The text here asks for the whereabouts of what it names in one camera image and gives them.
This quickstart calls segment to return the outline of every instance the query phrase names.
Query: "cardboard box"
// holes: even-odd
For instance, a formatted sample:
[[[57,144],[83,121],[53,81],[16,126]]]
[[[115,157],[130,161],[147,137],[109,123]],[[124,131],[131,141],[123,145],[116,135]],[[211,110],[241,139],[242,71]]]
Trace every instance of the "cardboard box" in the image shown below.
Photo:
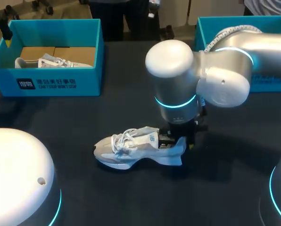
[[[4,96],[100,95],[104,60],[100,20],[12,20],[9,27],[13,32],[10,47],[0,41],[0,91]],[[93,68],[14,68],[17,57],[35,60],[43,56],[43,51],[51,53],[53,47],[52,55],[74,62],[85,60]]]
[[[24,60],[37,60],[45,53],[53,56],[55,47],[23,47],[20,57]]]
[[[71,62],[93,66],[95,60],[95,47],[55,48],[53,56]]]
[[[195,34],[195,51],[204,50],[222,29],[252,25],[265,33],[281,33],[281,16],[220,16],[200,17]],[[251,92],[281,92],[281,79],[252,75]]]

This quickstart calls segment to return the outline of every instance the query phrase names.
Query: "teal cardboard box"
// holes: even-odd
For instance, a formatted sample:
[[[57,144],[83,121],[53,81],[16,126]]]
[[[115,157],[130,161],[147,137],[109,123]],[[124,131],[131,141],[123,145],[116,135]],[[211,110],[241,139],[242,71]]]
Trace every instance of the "teal cardboard box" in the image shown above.
[[[12,43],[0,41],[0,91],[6,97],[99,96],[104,60],[100,20],[13,20]],[[93,68],[15,69],[24,47],[95,47]]]
[[[204,50],[218,32],[227,27],[252,25],[264,33],[281,33],[281,16],[222,16],[198,18],[195,34],[195,51]],[[252,76],[251,92],[281,92],[281,79]]]

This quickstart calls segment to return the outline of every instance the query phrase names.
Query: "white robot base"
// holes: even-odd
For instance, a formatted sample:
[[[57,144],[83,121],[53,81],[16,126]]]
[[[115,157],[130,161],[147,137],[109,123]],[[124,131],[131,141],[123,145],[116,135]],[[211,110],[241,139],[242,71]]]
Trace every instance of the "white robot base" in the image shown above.
[[[259,213],[264,226],[281,226],[281,160],[260,197]]]
[[[61,202],[43,143],[20,130],[0,129],[0,226],[58,226]]]

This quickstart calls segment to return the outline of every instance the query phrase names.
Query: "white sneaker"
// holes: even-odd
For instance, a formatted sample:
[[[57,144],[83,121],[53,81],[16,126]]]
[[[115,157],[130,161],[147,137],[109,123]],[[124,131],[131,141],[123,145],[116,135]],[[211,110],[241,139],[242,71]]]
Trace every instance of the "white sneaker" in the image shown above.
[[[92,67],[90,65],[71,62],[58,57],[44,54],[38,60],[24,60],[17,58],[15,60],[15,68],[45,68],[45,67]]]
[[[153,159],[162,165],[180,166],[186,138],[181,137],[172,147],[159,147],[158,132],[159,129],[143,127],[114,134],[95,145],[94,156],[106,166],[118,170],[127,170],[143,158]]]

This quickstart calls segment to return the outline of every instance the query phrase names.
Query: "person's leg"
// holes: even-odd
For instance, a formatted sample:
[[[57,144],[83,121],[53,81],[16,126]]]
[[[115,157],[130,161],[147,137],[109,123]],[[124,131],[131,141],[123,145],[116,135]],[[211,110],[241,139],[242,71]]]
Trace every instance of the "person's leg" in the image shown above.
[[[244,16],[253,16],[254,14],[245,6],[243,15]]]
[[[93,19],[101,19],[104,41],[122,41],[124,8],[122,3],[89,3]]]
[[[125,18],[132,39],[148,40],[149,0],[130,0],[125,6]]]

